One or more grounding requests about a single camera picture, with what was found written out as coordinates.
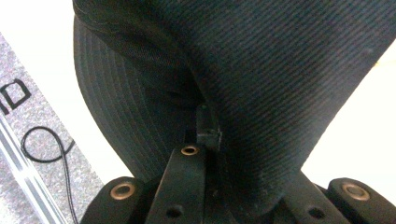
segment white surface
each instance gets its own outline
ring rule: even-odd
[[[71,1],[0,0],[0,32],[106,183],[128,175],[75,78]],[[350,177],[396,204],[396,45],[363,80],[304,165],[312,181]]]

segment black cable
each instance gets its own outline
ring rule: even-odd
[[[26,149],[25,143],[26,143],[26,139],[29,136],[29,134],[31,134],[33,131],[35,130],[44,130],[49,132],[56,140],[56,142],[58,143],[58,147],[61,150],[61,155],[57,158],[54,159],[50,159],[50,160],[42,160],[42,159],[38,159],[34,156],[32,156]],[[67,200],[69,202],[69,208],[70,208],[70,212],[72,214],[73,217],[73,221],[75,224],[78,224],[78,219],[76,216],[76,211],[74,209],[74,205],[73,205],[73,199],[72,199],[72,191],[70,188],[70,174],[69,174],[69,167],[67,165],[67,159],[66,159],[66,154],[70,152],[70,150],[72,149],[72,147],[76,144],[76,142],[73,140],[70,143],[70,146],[67,148],[67,150],[64,150],[64,144],[61,141],[61,138],[59,137],[59,135],[53,131],[50,128],[44,127],[44,126],[36,126],[32,129],[30,129],[22,138],[21,140],[21,151],[24,154],[24,156],[28,159],[30,159],[31,161],[36,161],[36,162],[40,162],[40,163],[51,163],[51,162],[55,162],[58,161],[60,159],[62,159],[62,162],[64,164],[64,176],[65,176],[65,180],[66,180],[66,193],[67,193]]]

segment metal rivet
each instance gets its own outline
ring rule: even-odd
[[[194,146],[183,147],[181,149],[181,153],[185,156],[193,156],[193,155],[197,154],[198,151],[199,151],[199,148],[194,147]]]
[[[349,197],[359,201],[367,201],[370,199],[369,192],[356,184],[344,183],[343,191],[349,195]]]
[[[115,200],[125,200],[132,195],[134,195],[134,191],[136,187],[130,182],[123,182],[118,184],[110,191],[110,195]]]

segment gray speckled surface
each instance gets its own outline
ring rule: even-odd
[[[21,140],[24,134],[35,126],[46,126],[54,130],[60,136],[64,147],[68,147],[72,141],[69,133],[53,112],[33,80],[28,76],[27,71],[25,71],[18,61],[9,44],[0,34],[0,87],[11,83],[14,78],[22,80],[29,92],[32,93],[32,96],[27,101],[14,110],[7,105],[4,96],[0,94],[0,101],[9,110],[9,114],[5,115],[5,118],[18,139]],[[7,92],[14,102],[21,99],[24,95],[21,88],[16,84],[9,86]],[[60,155],[59,148],[54,138],[44,131],[33,132],[27,139],[26,146],[31,154],[37,158],[50,159]],[[70,169],[74,206],[78,219],[81,219],[86,207],[103,186],[103,183],[92,170],[78,147],[73,147],[72,151],[67,155],[67,160]],[[34,162],[34,165],[64,216],[68,222],[72,223],[66,197],[62,162],[56,161],[51,164]],[[6,166],[3,164],[1,167],[2,172],[6,170]],[[9,201],[5,201],[5,199],[8,197],[8,194],[12,193],[13,186],[11,187],[8,183],[0,185],[0,206],[2,206],[1,204],[3,204],[3,201],[10,203]],[[17,206],[24,206],[28,209],[30,204],[26,203],[24,197],[21,196],[19,199],[20,201],[16,202],[16,204],[19,204]],[[5,216],[3,211],[7,210],[0,207],[0,217]],[[15,213],[15,216],[21,215],[24,215],[24,213]],[[35,223],[36,221],[34,219],[32,219],[32,221],[30,219],[25,220],[25,217],[18,218],[18,221],[12,223]]]

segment black fabric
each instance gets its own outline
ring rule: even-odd
[[[222,192],[241,221],[273,208],[396,36],[395,1],[74,6],[90,29],[77,21],[82,93],[133,174],[162,173],[205,100],[222,131]]]

